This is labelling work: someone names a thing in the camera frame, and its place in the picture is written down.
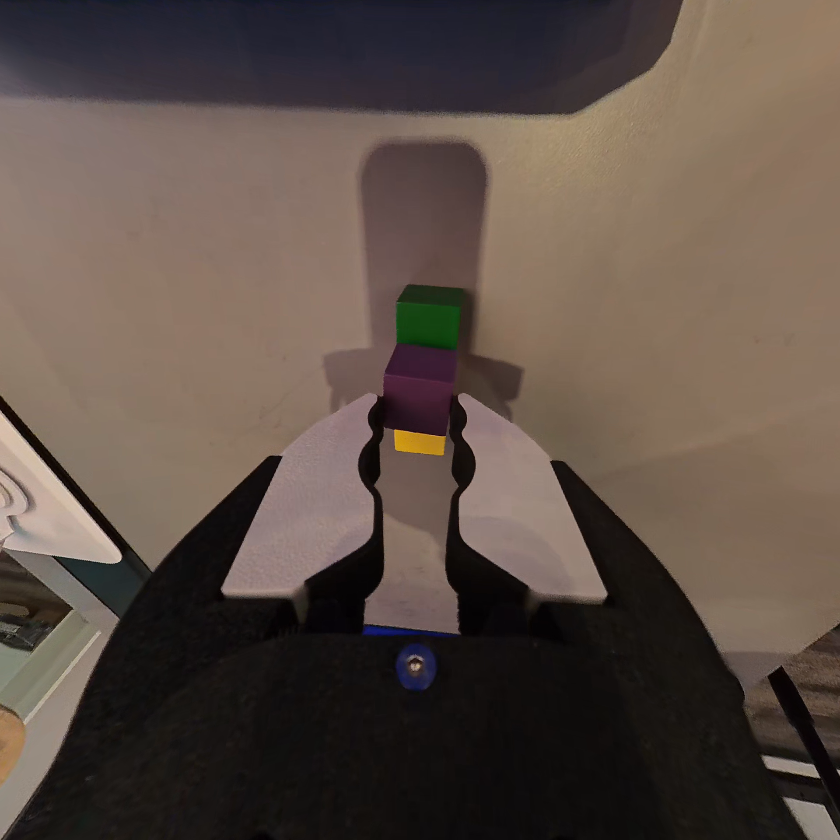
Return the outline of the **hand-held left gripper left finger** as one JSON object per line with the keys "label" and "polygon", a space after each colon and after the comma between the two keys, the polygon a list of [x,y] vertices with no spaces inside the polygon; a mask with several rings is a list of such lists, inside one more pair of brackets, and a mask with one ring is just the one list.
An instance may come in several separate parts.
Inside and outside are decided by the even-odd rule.
{"label": "hand-held left gripper left finger", "polygon": [[382,578],[382,421],[366,394],[289,444],[222,585],[231,599],[315,597],[319,575],[372,550],[372,583]]}

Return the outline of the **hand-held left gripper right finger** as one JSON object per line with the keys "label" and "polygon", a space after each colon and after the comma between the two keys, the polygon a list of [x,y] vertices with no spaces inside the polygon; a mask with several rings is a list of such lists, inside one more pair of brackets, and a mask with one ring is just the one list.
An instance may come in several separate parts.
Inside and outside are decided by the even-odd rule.
{"label": "hand-held left gripper right finger", "polygon": [[450,417],[448,582],[466,599],[603,604],[606,587],[550,457],[468,394]]}

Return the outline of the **purple wooden cube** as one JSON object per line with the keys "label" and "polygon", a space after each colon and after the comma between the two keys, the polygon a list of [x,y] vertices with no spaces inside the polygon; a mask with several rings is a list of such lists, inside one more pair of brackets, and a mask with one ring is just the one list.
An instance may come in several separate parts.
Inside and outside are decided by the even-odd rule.
{"label": "purple wooden cube", "polygon": [[384,427],[445,436],[457,365],[456,350],[397,343],[383,375]]}

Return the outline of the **green wooden cube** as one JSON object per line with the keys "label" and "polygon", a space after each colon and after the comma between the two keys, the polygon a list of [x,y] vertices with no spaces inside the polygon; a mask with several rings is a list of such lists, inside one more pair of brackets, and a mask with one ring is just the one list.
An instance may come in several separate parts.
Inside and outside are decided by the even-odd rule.
{"label": "green wooden cube", "polygon": [[395,341],[457,350],[465,291],[457,287],[407,285],[395,305]]}

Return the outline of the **black table leg frame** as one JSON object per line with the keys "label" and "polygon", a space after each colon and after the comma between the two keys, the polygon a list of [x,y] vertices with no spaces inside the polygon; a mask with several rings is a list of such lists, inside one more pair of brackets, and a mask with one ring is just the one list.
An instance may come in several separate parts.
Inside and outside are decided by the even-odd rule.
{"label": "black table leg frame", "polygon": [[827,810],[832,817],[839,817],[839,776],[823,741],[815,728],[814,720],[795,683],[778,667],[769,674],[770,686],[775,694],[788,722],[796,730],[802,744],[815,766],[822,783]]}

